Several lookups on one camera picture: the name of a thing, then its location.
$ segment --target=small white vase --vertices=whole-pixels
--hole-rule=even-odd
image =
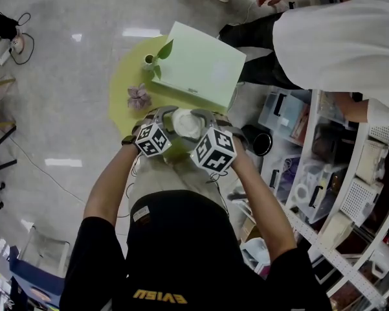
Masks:
[[[154,60],[154,55],[152,54],[145,55],[144,59],[142,60],[143,70],[147,70],[147,71],[153,70],[155,67],[153,60]]]

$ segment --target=black handle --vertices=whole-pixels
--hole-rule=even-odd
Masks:
[[[314,206],[313,204],[315,203],[315,200],[316,200],[316,198],[317,198],[317,196],[318,196],[319,189],[322,190],[322,189],[324,189],[324,188],[321,187],[320,185],[317,185],[317,186],[315,187],[315,190],[313,191],[313,194],[312,194],[312,197],[311,197],[311,201],[309,202],[309,206],[310,206],[310,207],[315,208],[315,206]]]
[[[283,98],[285,98],[285,97],[286,97],[286,95],[284,95],[283,93],[279,94],[278,101],[277,101],[276,106],[275,106],[274,111],[273,111],[273,113],[277,117],[280,116],[279,111],[280,111],[280,108],[282,107]]]
[[[271,182],[269,183],[269,188],[273,188],[277,173],[279,173],[279,170],[274,169],[272,172]]]

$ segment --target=black t-shirt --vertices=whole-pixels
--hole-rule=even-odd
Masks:
[[[209,305],[331,310],[306,252],[279,256],[263,280],[244,264],[226,212],[197,193],[147,195],[133,206],[130,222],[126,259],[109,222],[82,222],[61,311]]]

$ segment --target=white sleeve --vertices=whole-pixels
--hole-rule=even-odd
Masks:
[[[368,99],[367,121],[371,126],[389,126],[389,108],[377,99]]]

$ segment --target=forearm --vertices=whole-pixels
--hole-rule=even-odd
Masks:
[[[282,253],[296,247],[292,227],[252,160],[244,151],[238,152],[233,169],[245,189],[256,225],[273,261]]]
[[[137,155],[137,148],[132,144],[119,150],[93,186],[83,218],[98,216],[116,224],[128,174]]]
[[[333,97],[346,120],[367,122],[368,100],[355,102],[348,92],[334,92]]]

